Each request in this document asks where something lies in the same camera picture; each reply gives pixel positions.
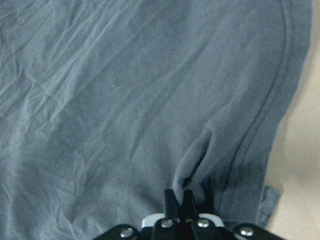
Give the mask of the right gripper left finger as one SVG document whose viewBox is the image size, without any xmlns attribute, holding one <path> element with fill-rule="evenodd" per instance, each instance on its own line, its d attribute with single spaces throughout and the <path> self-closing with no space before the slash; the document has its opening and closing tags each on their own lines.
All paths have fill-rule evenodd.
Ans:
<svg viewBox="0 0 320 240">
<path fill-rule="evenodd" d="M 163 213 L 167 219 L 178 221 L 180 219 L 179 203 L 173 189 L 164 191 Z"/>
</svg>

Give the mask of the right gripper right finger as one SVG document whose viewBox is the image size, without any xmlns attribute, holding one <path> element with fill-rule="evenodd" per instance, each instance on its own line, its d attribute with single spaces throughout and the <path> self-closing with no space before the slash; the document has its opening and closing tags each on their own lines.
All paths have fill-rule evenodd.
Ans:
<svg viewBox="0 0 320 240">
<path fill-rule="evenodd" d="M 190 189 L 183 192 L 183 200 L 180 206 L 180 218 L 184 222 L 191 222 L 199 218 L 194 195 Z"/>
</svg>

